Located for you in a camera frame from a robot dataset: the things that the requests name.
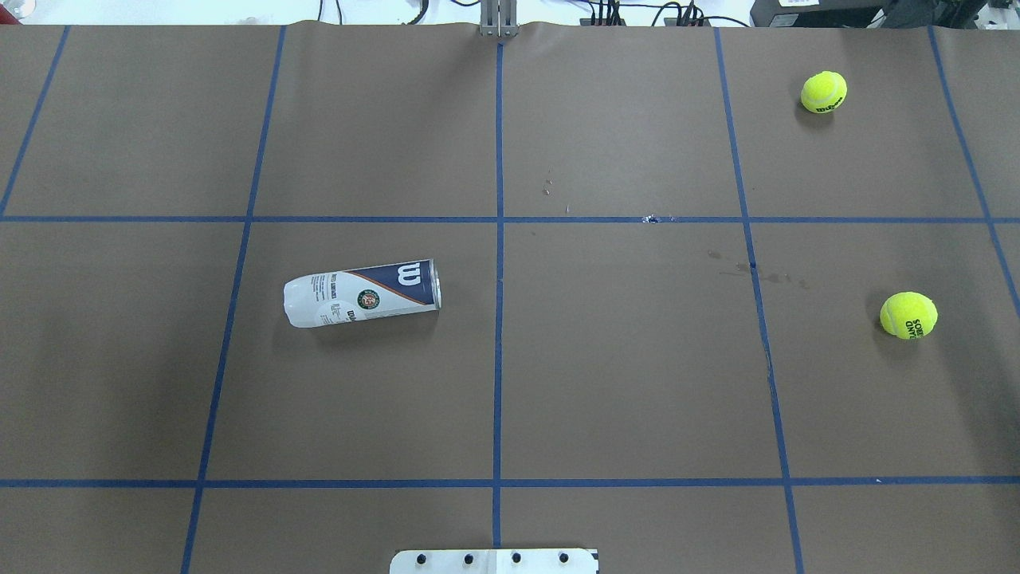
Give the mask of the white blue tennis ball can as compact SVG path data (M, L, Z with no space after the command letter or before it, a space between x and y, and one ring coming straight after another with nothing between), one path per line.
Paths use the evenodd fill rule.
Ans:
M283 309L296 328L363 322L441 309L434 259L295 277L283 288Z

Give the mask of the brown paper table cover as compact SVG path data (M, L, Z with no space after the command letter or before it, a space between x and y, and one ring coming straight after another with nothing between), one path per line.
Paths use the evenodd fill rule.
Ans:
M1017 94L1009 30L4 27L2 570L1016 573Z

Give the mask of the white metal mounting plate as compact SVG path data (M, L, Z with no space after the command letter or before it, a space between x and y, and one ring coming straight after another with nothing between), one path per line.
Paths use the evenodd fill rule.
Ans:
M585 547L475 547L401 551L390 573L598 573L598 552Z

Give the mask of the yellow Roland Garros tennis ball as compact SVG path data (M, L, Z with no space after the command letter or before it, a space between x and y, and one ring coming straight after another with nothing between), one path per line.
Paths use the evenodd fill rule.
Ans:
M939 310L918 292L897 292L883 301L878 313L883 331L899 340L920 340L932 333Z

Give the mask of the yellow Wilson tennis ball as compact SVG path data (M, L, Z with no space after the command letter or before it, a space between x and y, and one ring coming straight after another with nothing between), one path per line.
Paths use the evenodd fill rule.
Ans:
M802 85L801 105L813 114L834 112L848 95L848 84L840 73L823 70L809 77Z

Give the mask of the grey aluminium frame post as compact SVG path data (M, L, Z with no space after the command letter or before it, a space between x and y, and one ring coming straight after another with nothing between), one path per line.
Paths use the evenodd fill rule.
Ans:
M481 0L480 35L482 37L515 37L520 32L517 21L517 0Z

